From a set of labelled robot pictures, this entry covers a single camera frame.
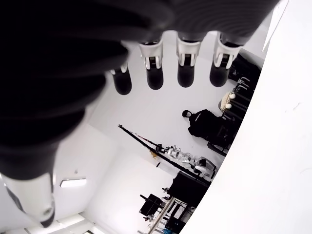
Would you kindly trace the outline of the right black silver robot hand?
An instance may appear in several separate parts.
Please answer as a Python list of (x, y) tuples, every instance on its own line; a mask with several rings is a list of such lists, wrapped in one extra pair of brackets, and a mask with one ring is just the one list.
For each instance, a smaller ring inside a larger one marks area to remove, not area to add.
[(150, 88), (162, 86), (162, 34), (177, 33), (177, 80), (189, 87), (200, 44), (216, 31), (210, 81), (223, 86), (240, 49), (275, 0), (3, 0), (0, 3), (0, 174), (16, 207), (54, 221), (60, 142), (103, 91), (131, 90), (128, 49), (137, 42)]

